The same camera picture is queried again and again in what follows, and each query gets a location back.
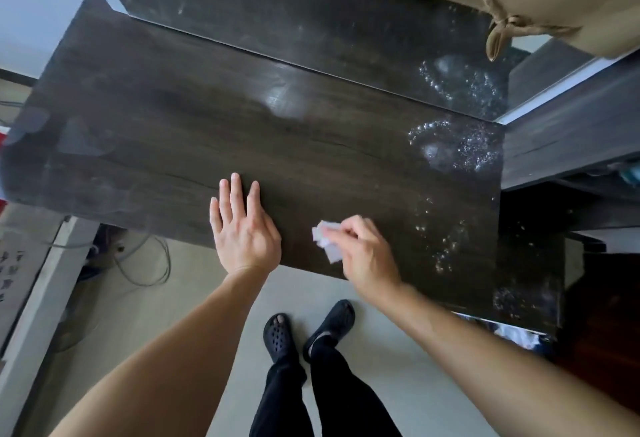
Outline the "beige knotted fabric tie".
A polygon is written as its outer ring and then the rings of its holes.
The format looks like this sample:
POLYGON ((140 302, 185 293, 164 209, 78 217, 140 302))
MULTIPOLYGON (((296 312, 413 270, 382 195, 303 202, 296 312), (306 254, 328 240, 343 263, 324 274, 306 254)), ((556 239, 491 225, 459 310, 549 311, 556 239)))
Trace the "beige knotted fabric tie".
POLYGON ((492 17, 485 44, 485 53, 491 62, 496 61, 512 38, 537 35, 559 37, 574 34, 581 29, 580 26, 544 24, 527 16, 510 14, 498 0, 483 0, 483 4, 484 10, 492 17))

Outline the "person's right forearm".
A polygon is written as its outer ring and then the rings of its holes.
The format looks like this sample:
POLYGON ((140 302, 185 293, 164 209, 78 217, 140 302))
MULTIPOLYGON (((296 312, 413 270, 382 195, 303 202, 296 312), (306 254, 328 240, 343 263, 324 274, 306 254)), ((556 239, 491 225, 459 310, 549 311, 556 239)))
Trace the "person's right forearm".
POLYGON ((352 283, 448 373, 500 437, 640 437, 640 416, 631 410, 411 286, 352 283))

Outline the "person's right hand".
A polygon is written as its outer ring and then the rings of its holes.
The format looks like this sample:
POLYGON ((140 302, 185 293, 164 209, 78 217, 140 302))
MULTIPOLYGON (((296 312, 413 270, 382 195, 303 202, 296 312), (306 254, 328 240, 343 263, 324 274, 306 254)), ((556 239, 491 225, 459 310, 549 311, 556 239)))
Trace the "person's right hand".
POLYGON ((374 242, 358 255, 343 254, 342 267, 360 297, 377 307, 402 284, 390 246, 376 225, 374 242))

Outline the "white board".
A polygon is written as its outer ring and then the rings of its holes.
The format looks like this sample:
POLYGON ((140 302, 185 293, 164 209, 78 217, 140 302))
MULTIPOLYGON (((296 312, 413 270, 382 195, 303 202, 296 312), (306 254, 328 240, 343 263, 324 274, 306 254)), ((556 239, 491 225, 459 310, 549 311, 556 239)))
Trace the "white board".
POLYGON ((0 437, 12 437, 98 228, 71 217, 44 258, 1 359, 0 437))

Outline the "person's left hand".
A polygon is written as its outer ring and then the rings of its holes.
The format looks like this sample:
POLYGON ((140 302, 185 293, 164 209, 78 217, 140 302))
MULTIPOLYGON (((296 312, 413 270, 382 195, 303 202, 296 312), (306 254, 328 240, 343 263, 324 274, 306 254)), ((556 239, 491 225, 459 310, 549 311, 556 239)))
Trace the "person's left hand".
POLYGON ((223 229, 213 234, 220 263, 230 276, 251 274, 266 281, 277 268, 282 255, 274 247, 263 221, 266 213, 260 200, 260 185, 252 182, 248 194, 244 194, 246 217, 231 219, 230 179, 221 179, 216 197, 220 204, 223 229))

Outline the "white wiping cloth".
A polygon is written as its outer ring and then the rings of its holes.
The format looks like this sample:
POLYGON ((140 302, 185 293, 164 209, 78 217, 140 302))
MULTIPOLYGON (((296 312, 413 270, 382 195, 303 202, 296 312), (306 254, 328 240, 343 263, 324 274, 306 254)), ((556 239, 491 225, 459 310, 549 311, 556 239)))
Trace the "white wiping cloth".
POLYGON ((328 262, 338 263, 343 260, 343 253, 339 246, 332 243, 332 241, 324 236, 323 228, 328 228, 331 230, 337 230, 344 233, 340 223, 337 222, 329 222, 325 220, 321 220, 315 227, 311 229, 312 232, 312 240, 316 243, 318 247, 324 250, 328 262))

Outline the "person's left forearm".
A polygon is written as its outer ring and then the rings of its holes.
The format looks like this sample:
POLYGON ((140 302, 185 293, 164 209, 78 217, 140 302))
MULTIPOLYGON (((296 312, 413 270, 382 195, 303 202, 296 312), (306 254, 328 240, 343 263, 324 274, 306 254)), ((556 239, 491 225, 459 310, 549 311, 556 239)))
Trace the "person's left forearm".
POLYGON ((205 437, 248 314, 274 269, 230 272, 187 316, 101 378, 49 437, 205 437))

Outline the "dark wooden side shelf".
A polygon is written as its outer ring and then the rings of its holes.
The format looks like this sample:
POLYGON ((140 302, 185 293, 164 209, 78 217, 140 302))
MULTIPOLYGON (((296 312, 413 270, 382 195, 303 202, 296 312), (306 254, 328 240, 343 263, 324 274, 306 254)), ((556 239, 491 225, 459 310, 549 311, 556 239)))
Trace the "dark wooden side shelf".
POLYGON ((499 231, 640 228, 640 49, 510 123, 499 231))

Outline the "black clog shoe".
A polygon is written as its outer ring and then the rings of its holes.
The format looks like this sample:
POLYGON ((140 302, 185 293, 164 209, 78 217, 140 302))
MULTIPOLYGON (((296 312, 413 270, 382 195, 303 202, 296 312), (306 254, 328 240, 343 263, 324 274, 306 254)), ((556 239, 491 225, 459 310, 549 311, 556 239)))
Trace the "black clog shoe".
POLYGON ((282 361, 300 362, 291 322, 286 313, 277 313, 271 316, 265 324, 262 335, 264 345, 274 364, 282 361))
POLYGON ((317 348, 335 349, 355 324, 355 309, 348 299, 339 300, 303 345, 303 358, 311 363, 317 348))

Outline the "black trousers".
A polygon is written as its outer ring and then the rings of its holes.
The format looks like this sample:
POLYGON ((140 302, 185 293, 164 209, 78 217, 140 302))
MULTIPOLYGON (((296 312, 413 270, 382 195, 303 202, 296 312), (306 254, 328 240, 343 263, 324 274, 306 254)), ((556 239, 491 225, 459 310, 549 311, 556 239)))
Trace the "black trousers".
MULTIPOLYGON (((312 345, 311 383, 323 437, 402 437, 382 401, 324 335, 312 345)), ((249 437, 314 437, 296 352, 272 364, 249 437)))

